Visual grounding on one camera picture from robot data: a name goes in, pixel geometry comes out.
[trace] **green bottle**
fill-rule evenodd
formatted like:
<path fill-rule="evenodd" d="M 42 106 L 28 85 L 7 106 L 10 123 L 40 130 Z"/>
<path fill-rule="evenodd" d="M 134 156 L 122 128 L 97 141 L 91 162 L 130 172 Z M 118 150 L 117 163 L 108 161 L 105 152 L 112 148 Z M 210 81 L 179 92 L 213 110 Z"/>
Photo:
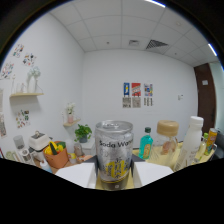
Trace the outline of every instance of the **green bottle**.
<path fill-rule="evenodd" d="M 139 155 L 138 155 L 141 159 L 145 159 L 146 160 L 146 159 L 149 158 L 151 147 L 152 147 L 152 143 L 153 143 L 153 139 L 149 135 L 150 132 L 151 132 L 151 128 L 150 127 L 146 127 L 145 128 L 146 135 L 141 138 L 140 148 L 139 148 Z"/>

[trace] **wall shelf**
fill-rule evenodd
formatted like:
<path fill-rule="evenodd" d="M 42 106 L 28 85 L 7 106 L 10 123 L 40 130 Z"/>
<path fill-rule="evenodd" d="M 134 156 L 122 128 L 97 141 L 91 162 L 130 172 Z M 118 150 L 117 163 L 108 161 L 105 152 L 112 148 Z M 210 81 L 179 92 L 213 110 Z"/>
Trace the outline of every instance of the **wall shelf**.
<path fill-rule="evenodd" d="M 66 126 L 66 127 L 70 127 L 70 126 L 72 126 L 73 124 L 78 123 L 79 121 L 81 121 L 81 119 L 75 120 L 75 121 L 73 121 L 72 123 L 64 123 L 63 125 Z"/>
<path fill-rule="evenodd" d="M 39 96 L 39 95 L 44 95 L 43 93 L 16 93 L 10 95 L 9 98 L 11 97 L 17 97 L 17 96 Z"/>

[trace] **ceiling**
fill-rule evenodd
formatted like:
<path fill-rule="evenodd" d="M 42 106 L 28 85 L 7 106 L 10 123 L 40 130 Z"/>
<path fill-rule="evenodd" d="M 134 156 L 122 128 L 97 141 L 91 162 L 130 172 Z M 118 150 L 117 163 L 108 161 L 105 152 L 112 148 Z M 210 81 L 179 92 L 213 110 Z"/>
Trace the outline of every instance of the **ceiling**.
<path fill-rule="evenodd" d="M 84 52 L 146 51 L 149 42 L 155 40 L 167 45 L 157 45 L 147 51 L 192 67 L 219 61 L 193 24 L 171 9 L 145 0 L 75 0 L 50 13 L 66 27 Z M 138 41 L 138 45 L 129 45 L 130 40 Z"/>

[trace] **flower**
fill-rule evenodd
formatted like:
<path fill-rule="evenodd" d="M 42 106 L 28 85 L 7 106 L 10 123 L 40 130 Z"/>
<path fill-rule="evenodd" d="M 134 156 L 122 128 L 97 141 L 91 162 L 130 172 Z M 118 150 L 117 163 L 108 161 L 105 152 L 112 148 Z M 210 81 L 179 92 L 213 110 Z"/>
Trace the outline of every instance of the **flower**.
<path fill-rule="evenodd" d="M 38 76 L 40 76 L 40 74 L 41 72 L 37 66 L 35 66 L 34 68 L 31 68 L 29 72 L 27 73 L 27 82 L 29 82 L 32 76 L 34 76 L 34 78 L 37 78 Z"/>
<path fill-rule="evenodd" d="M 68 103 L 67 111 L 69 114 L 72 114 L 74 107 L 75 107 L 75 103 Z"/>

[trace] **door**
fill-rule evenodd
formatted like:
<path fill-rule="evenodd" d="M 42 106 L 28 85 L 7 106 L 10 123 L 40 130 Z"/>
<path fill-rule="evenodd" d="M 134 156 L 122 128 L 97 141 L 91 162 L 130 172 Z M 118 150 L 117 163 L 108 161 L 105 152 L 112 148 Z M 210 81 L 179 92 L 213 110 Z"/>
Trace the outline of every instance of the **door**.
<path fill-rule="evenodd" d="M 215 127 L 216 95 L 209 64 L 194 68 L 198 87 L 198 117 L 204 118 L 203 134 Z"/>

